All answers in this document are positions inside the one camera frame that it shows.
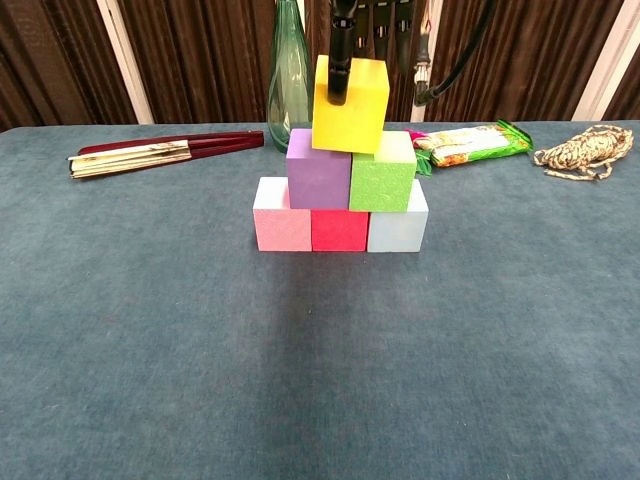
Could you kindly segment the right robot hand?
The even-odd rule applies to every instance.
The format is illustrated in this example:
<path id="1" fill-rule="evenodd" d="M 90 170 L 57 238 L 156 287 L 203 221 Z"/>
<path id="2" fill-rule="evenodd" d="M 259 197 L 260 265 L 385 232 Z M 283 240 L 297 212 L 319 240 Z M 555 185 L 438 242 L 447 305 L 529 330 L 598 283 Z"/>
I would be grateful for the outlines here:
<path id="1" fill-rule="evenodd" d="M 329 102 L 333 105 L 346 102 L 352 59 L 365 56 L 370 35 L 374 38 L 375 58 L 385 60 L 389 32 L 393 29 L 397 65 L 401 73 L 407 73 L 413 25 L 413 1 L 331 1 L 327 67 Z"/>

